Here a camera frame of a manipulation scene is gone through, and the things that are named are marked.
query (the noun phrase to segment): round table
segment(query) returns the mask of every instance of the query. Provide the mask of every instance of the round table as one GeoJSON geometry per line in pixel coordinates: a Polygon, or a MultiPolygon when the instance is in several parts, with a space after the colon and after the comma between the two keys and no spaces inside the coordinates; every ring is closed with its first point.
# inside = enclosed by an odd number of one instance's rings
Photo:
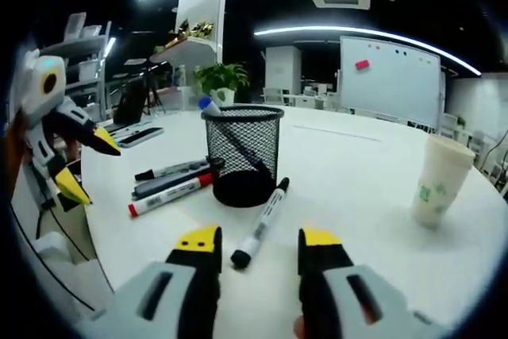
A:
{"type": "Polygon", "coordinates": [[[508,236],[508,206],[476,169],[437,231],[417,225],[408,208],[427,134],[404,125],[328,111],[283,107],[279,181],[291,185],[258,256],[245,272],[229,257],[261,206],[223,206],[211,187],[131,219],[134,175],[204,158],[199,112],[156,119],[163,135],[119,157],[83,150],[90,233],[113,289],[152,261],[164,261],[184,233],[217,224],[223,231],[221,299],[214,337],[291,338],[298,300],[298,229],[329,229],[356,264],[367,264],[402,291],[411,309],[454,326],[483,293],[508,236]]]}

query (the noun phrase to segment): wall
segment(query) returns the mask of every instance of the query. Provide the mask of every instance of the wall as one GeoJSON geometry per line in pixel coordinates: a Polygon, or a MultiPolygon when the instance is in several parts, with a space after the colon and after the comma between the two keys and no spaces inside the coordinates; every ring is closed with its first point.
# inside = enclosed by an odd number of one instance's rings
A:
{"type": "Polygon", "coordinates": [[[508,129],[508,73],[453,80],[447,96],[446,113],[462,116],[468,132],[496,139],[508,129]]]}
{"type": "Polygon", "coordinates": [[[295,47],[267,48],[265,87],[299,94],[302,81],[302,55],[295,47]]]}

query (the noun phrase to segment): green plant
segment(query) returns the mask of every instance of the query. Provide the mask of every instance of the green plant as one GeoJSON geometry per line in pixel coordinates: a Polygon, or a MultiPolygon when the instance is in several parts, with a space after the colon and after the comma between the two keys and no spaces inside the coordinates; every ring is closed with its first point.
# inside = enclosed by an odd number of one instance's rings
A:
{"type": "Polygon", "coordinates": [[[463,129],[466,128],[466,120],[463,119],[460,115],[457,116],[457,125],[462,126],[463,129]]]}
{"type": "Polygon", "coordinates": [[[201,83],[202,92],[210,95],[210,91],[227,87],[235,91],[238,87],[248,87],[248,73],[241,64],[215,64],[195,72],[195,78],[201,83]]]}

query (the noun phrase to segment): whiteboard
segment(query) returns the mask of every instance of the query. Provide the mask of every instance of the whiteboard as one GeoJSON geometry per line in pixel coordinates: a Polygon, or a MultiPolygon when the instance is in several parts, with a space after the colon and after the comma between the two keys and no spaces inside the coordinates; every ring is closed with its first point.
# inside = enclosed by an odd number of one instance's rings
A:
{"type": "Polygon", "coordinates": [[[436,129],[441,59],[402,44],[341,37],[341,105],[401,117],[436,129]],[[368,61],[368,67],[356,64],[368,61]]]}

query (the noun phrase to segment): whiteboard marker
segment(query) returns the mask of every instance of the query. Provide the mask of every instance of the whiteboard marker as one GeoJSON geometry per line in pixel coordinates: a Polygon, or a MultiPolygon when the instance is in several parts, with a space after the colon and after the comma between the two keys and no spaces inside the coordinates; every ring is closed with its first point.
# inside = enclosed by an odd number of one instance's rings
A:
{"type": "Polygon", "coordinates": [[[236,268],[245,269],[251,262],[251,259],[259,252],[261,243],[266,236],[267,228],[270,226],[271,222],[273,222],[273,218],[277,212],[277,207],[286,195],[288,186],[289,179],[284,178],[265,204],[263,212],[256,222],[254,232],[244,239],[241,242],[240,247],[231,255],[231,261],[234,263],[236,268]]]}
{"type": "Polygon", "coordinates": [[[136,202],[129,204],[130,215],[137,218],[140,214],[154,210],[158,206],[162,206],[168,202],[181,198],[184,195],[190,194],[212,183],[212,174],[200,175],[191,180],[187,180],[177,186],[171,187],[167,190],[159,192],[158,194],[148,196],[136,202]]]}

